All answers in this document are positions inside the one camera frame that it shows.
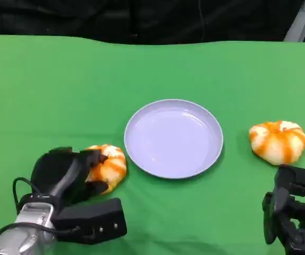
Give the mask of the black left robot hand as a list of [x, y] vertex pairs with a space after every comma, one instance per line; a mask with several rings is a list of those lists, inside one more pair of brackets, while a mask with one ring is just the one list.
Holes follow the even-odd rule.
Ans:
[[109, 188], [106, 181], [88, 179], [91, 170], [106, 159], [100, 149], [74, 152], [71, 147], [55, 148], [36, 161], [31, 183], [63, 205], [83, 202]]

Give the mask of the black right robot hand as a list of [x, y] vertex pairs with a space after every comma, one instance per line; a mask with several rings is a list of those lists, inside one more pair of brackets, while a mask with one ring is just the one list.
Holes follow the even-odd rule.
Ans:
[[280, 165], [262, 210], [266, 244], [279, 239], [286, 254], [305, 254], [305, 168]]

